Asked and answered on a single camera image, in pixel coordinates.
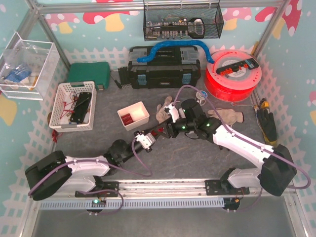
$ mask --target black bracket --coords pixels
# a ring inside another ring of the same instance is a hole
[[[119,182],[117,181],[107,181],[107,182],[103,182],[103,187],[99,187],[98,189],[93,189],[91,190],[93,191],[98,191],[98,190],[103,190],[103,189],[111,189],[111,190],[115,190],[118,191],[119,190]],[[114,192],[106,192],[106,193],[98,193],[98,194],[82,194],[78,191],[75,192],[75,197],[77,198],[95,198],[95,197],[99,197],[99,198],[116,198],[118,197],[117,193]]]
[[[206,190],[206,195],[208,196],[250,194],[249,188],[246,188],[246,187],[242,187],[240,189],[236,189],[232,187],[229,190],[224,190],[222,188],[222,181],[219,179],[205,180],[205,190]]]

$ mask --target black yellow glove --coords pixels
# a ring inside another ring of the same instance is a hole
[[[256,114],[265,143],[274,147],[277,146],[277,128],[273,114],[269,113],[267,109],[258,109]]]

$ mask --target blue foam tube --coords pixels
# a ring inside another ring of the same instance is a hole
[[[212,59],[211,53],[209,52],[209,49],[205,43],[203,43],[200,40],[169,40],[169,41],[163,41],[160,43],[157,43],[152,50],[150,51],[150,54],[147,57],[138,58],[138,63],[148,63],[151,62],[157,51],[163,47],[172,47],[172,46],[192,46],[192,45],[198,45],[201,46],[204,49],[206,59],[209,63],[214,64],[214,60]]]

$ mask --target green case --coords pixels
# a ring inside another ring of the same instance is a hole
[[[94,81],[98,90],[108,88],[110,66],[107,62],[74,63],[70,67],[67,82]]]

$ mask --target white picket fence pattern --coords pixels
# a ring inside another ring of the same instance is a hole
[[[301,139],[295,137],[296,127],[291,125],[292,116],[287,114],[288,105],[283,103],[284,95],[280,95],[280,86],[276,85],[276,77],[273,77],[273,70],[269,69],[269,62],[266,61],[266,54],[259,56],[259,64],[262,69],[262,79],[257,86],[257,92],[260,98],[266,98],[270,103],[270,109],[274,113],[274,118],[276,122],[276,129],[278,133],[278,142],[280,144],[285,145],[296,164],[301,164],[301,167],[305,171],[309,171],[311,166],[309,164],[305,164],[304,156],[305,152],[301,151],[299,148],[299,144]],[[294,179],[294,184],[296,186],[303,186],[306,184],[306,180],[302,179],[303,174],[298,172]],[[312,179],[311,188],[306,190],[301,190],[298,192],[298,197],[300,199],[300,203],[304,205],[309,205],[310,210],[312,210],[312,203],[315,203],[315,187],[316,180]],[[304,214],[308,220],[310,225],[310,230],[314,230],[314,228],[310,224],[310,220],[316,219],[316,212],[309,211],[307,212],[305,208],[303,208]]]
[[[21,168],[14,171],[17,180],[15,184],[9,186],[12,191],[11,198],[2,203],[6,211],[0,217],[1,237],[18,236],[21,232],[21,217],[23,217],[28,200],[27,193],[30,190],[24,172],[27,167],[51,152],[53,145],[51,138],[52,129],[47,124],[47,116],[52,111],[58,84],[66,80],[67,74],[66,67],[59,60],[46,96],[43,101],[39,101],[40,110],[36,111],[37,119],[32,121],[34,129],[28,133],[30,141],[24,144],[26,153],[24,156],[19,157]]]
[[[221,46],[220,48],[216,48],[214,45],[211,46],[210,52],[214,53],[219,50],[226,49],[225,46]],[[244,46],[240,48],[236,48],[238,50],[251,53],[253,46],[249,49],[245,49]],[[119,51],[117,48],[113,48],[112,51],[108,51],[107,48],[103,48],[102,51],[97,50],[94,48],[92,51],[87,50],[86,48],[83,49],[82,52],[79,52],[75,49],[73,52],[69,52],[68,50],[64,50],[70,64],[73,63],[94,63],[94,62],[101,62],[106,61],[110,64],[111,70],[117,70],[120,67],[127,67],[128,66],[128,54],[129,49],[123,47],[122,51]],[[207,65],[205,53],[202,48],[198,47],[198,56],[201,64],[201,68],[205,69]]]

